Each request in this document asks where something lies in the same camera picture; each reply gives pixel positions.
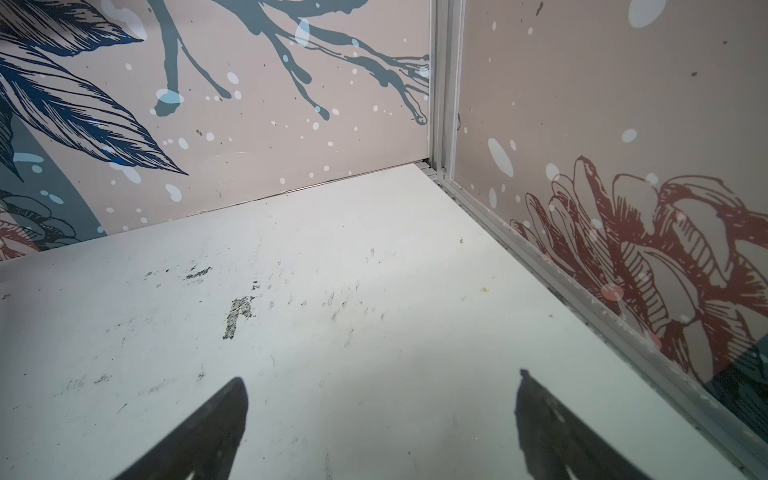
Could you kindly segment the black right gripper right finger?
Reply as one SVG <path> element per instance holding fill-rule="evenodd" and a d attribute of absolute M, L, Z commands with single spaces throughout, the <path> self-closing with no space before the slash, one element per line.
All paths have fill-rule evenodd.
<path fill-rule="evenodd" d="M 526 469 L 535 479 L 646 479 L 528 370 L 520 371 L 515 417 Z"/>

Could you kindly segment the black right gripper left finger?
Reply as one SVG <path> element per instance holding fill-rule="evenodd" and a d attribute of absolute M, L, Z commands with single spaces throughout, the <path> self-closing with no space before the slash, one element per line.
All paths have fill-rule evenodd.
<path fill-rule="evenodd" d="M 246 429 L 248 395 L 234 377 L 117 477 L 227 479 Z"/>

